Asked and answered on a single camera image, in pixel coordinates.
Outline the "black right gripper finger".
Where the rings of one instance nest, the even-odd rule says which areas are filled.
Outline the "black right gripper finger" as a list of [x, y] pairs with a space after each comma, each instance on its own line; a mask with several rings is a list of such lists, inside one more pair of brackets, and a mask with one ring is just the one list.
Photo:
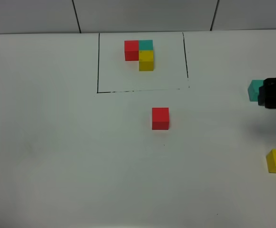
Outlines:
[[265, 108], [276, 109], [276, 78], [264, 80]]
[[267, 89], [266, 85], [259, 87], [259, 94], [258, 94], [259, 106], [266, 106], [266, 89]]

